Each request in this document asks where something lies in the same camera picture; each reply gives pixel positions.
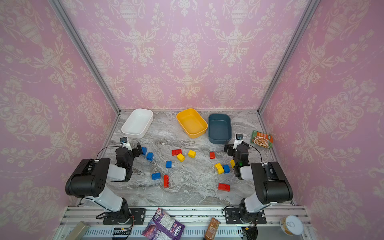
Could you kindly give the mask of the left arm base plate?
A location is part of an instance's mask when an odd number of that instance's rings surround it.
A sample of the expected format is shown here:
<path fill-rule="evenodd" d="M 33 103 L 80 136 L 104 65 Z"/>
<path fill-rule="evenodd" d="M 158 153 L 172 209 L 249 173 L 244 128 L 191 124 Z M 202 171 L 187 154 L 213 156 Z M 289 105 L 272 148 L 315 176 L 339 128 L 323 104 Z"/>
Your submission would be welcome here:
<path fill-rule="evenodd" d="M 114 213 L 105 213 L 104 225 L 143 225 L 146 209 L 135 208 L 127 212 L 123 210 Z"/>

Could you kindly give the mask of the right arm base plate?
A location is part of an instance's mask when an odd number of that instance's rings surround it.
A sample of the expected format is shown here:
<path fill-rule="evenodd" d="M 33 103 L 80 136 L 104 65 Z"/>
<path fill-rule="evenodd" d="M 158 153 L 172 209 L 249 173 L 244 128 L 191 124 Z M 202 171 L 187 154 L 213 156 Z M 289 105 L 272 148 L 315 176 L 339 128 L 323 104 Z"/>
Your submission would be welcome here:
<path fill-rule="evenodd" d="M 226 224 L 255 224 L 263 225 L 267 223 L 264 211 L 258 213 L 248 213 L 246 210 L 239 208 L 224 208 L 223 215 Z"/>

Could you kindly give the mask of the white plastic container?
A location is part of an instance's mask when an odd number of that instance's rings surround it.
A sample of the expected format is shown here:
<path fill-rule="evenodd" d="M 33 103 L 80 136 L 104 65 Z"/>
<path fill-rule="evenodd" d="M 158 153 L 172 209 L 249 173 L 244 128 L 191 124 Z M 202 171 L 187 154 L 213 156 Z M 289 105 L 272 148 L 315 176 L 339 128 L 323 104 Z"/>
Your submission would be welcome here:
<path fill-rule="evenodd" d="M 152 124 L 153 115 L 151 110 L 135 109 L 123 124 L 122 133 L 128 138 L 143 138 Z"/>

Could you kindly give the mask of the yellow plastic container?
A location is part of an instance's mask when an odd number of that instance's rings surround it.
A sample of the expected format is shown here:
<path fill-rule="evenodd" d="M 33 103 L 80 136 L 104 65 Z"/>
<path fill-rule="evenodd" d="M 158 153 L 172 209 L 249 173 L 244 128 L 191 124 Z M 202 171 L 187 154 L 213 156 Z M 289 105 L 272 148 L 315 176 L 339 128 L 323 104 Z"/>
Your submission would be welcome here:
<path fill-rule="evenodd" d="M 186 109 L 177 114 L 177 120 L 191 139 L 196 139 L 206 133 L 207 122 L 195 109 Z"/>

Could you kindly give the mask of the blue square lego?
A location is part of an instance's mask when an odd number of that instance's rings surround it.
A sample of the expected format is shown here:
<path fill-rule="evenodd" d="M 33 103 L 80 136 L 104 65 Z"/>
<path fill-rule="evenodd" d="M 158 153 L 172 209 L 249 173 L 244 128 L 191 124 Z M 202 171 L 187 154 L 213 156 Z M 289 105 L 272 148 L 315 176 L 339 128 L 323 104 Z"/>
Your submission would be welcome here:
<path fill-rule="evenodd" d="M 154 153 L 148 153 L 147 154 L 147 156 L 146 156 L 146 159 L 148 160 L 148 161 L 153 161 L 153 159 L 154 159 Z"/>

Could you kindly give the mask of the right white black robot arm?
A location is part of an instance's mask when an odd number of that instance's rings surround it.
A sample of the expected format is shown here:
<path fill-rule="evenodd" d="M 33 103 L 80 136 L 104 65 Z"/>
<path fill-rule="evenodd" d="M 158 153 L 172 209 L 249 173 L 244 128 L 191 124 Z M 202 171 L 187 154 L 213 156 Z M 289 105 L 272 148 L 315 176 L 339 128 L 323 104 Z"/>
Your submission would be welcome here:
<path fill-rule="evenodd" d="M 225 210 L 226 223 L 266 224 L 264 209 L 293 199 L 292 187 L 278 162 L 249 163 L 250 145 L 225 145 L 224 152 L 233 157 L 234 175 L 252 180 L 253 194 L 241 200 L 237 208 Z"/>

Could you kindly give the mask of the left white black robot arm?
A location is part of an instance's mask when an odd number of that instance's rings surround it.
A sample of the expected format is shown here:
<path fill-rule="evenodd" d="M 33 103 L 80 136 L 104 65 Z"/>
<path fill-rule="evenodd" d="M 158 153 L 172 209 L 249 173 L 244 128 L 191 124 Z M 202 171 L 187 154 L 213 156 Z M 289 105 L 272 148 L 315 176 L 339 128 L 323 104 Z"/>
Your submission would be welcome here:
<path fill-rule="evenodd" d="M 102 207 L 104 212 L 96 219 L 103 220 L 104 225 L 142 225 L 146 210 L 131 209 L 125 198 L 107 186 L 107 180 L 128 182 L 133 174 L 134 160 L 142 154 L 140 143 L 133 149 L 124 143 L 116 149 L 117 163 L 114 165 L 109 158 L 83 159 L 67 180 L 66 194 Z"/>

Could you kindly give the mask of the dark teal plastic container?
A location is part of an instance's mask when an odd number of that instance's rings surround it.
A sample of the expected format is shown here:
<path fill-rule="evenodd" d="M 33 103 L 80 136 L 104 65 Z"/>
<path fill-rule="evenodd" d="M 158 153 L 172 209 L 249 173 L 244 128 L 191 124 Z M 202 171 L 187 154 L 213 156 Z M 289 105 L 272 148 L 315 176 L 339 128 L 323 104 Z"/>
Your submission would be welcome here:
<path fill-rule="evenodd" d="M 209 115 L 208 137 L 212 144 L 227 144 L 232 139 L 232 124 L 230 116 L 226 114 Z"/>

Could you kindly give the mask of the yellow long lego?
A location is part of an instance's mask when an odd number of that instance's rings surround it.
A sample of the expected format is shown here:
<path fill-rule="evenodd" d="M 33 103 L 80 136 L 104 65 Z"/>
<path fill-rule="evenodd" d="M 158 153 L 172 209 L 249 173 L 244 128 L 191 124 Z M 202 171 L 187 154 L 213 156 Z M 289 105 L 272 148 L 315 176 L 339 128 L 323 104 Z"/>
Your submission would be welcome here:
<path fill-rule="evenodd" d="M 223 166 L 220 163 L 215 164 L 215 170 L 219 175 L 225 172 Z"/>

